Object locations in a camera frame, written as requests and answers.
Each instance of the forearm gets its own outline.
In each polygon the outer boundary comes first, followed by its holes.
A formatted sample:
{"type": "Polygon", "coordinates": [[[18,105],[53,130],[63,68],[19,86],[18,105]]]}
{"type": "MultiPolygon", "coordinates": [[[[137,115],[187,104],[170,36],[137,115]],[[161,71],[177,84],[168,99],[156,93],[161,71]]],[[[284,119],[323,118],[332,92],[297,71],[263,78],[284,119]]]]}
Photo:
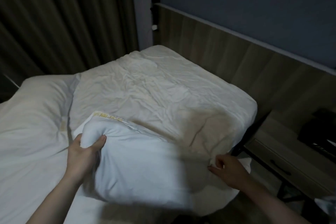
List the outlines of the forearm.
{"type": "Polygon", "coordinates": [[[266,188],[251,180],[243,192],[270,218],[274,224],[308,224],[309,222],[272,196],[266,188]]]}
{"type": "Polygon", "coordinates": [[[63,177],[30,217],[27,224],[63,223],[78,188],[78,183],[63,177]]]}

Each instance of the blue wall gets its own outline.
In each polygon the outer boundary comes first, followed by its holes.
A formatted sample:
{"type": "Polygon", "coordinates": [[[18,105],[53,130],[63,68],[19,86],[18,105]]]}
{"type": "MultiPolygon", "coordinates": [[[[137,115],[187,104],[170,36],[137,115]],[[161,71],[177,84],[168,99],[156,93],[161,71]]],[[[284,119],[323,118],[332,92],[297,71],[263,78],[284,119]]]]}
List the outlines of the blue wall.
{"type": "Polygon", "coordinates": [[[336,67],[336,0],[161,0],[161,3],[336,67]]]}

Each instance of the bed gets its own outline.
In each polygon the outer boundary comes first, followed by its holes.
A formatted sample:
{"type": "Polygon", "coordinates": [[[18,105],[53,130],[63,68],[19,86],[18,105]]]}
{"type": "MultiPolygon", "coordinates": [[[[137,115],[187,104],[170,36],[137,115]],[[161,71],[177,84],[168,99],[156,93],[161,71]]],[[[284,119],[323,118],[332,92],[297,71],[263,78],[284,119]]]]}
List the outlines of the bed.
{"type": "MultiPolygon", "coordinates": [[[[80,74],[30,78],[0,105],[0,223],[28,220],[64,174],[71,133],[96,110],[214,157],[241,140],[257,104],[161,45],[80,74]]],[[[224,190],[221,207],[237,193],[224,190]]],[[[155,223],[165,214],[76,195],[65,223],[155,223]]]]}

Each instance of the curtain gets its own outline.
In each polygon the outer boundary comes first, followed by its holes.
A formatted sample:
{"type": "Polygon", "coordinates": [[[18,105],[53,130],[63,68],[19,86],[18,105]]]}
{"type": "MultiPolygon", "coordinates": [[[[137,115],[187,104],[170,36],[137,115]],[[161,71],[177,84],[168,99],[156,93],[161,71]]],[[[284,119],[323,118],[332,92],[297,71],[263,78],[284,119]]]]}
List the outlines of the curtain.
{"type": "Polygon", "coordinates": [[[0,70],[16,83],[138,49],[133,0],[0,0],[0,70]]]}

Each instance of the wooden headboard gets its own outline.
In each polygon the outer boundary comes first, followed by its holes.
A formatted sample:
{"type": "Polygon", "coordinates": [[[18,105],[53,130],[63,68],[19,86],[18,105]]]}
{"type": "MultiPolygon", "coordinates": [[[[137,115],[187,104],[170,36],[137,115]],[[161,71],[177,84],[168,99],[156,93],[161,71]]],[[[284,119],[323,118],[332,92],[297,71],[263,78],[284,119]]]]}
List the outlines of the wooden headboard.
{"type": "Polygon", "coordinates": [[[155,44],[166,46],[247,92],[256,120],[271,110],[298,132],[320,107],[336,111],[336,76],[189,16],[159,7],[155,44]]]}

